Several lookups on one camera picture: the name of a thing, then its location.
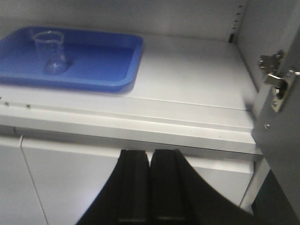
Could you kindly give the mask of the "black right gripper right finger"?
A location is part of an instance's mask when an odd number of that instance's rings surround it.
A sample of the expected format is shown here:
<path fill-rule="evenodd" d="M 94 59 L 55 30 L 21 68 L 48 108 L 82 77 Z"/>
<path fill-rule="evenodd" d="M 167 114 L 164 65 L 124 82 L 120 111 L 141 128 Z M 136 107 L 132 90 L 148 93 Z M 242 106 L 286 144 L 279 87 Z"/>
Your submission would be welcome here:
<path fill-rule="evenodd" d="M 253 225 L 255 219 L 212 188 L 179 150 L 155 150 L 150 166 L 153 225 Z"/>

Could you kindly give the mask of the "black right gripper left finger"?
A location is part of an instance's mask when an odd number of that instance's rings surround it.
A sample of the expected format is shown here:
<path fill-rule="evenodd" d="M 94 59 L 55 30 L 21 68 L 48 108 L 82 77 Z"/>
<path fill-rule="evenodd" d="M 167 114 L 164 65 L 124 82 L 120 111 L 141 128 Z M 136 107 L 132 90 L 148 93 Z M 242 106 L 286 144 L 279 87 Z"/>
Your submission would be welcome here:
<path fill-rule="evenodd" d="M 79 225 L 145 225 L 148 222 L 148 158 L 121 150 L 117 164 Z"/>

